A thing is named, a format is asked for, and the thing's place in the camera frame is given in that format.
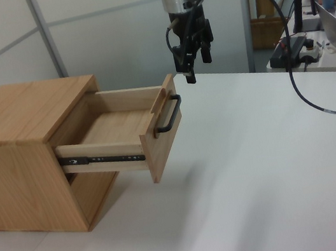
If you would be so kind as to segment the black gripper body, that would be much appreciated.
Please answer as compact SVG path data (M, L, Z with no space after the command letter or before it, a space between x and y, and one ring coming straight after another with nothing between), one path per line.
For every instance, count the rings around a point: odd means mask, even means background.
M184 56L183 51L186 55L193 55L199 50L202 55L210 53L213 32L202 5L189 9L186 13L170 13L168 16L170 22L178 20L172 28L180 42L173 48L176 55Z

